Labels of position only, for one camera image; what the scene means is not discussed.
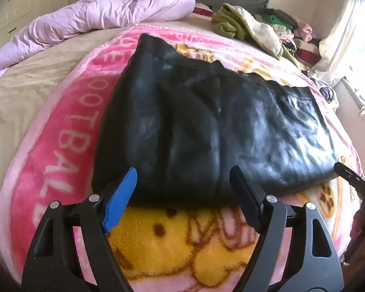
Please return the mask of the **right hand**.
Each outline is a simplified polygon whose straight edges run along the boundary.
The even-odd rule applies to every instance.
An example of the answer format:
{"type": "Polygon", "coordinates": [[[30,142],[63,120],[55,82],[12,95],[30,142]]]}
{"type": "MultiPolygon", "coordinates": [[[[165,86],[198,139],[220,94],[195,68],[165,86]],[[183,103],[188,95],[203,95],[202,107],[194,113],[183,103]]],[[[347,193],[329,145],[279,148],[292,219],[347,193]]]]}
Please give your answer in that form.
{"type": "Polygon", "coordinates": [[[365,266],[365,202],[353,217],[351,226],[351,242],[342,255],[342,273],[345,285],[362,274],[365,266]]]}

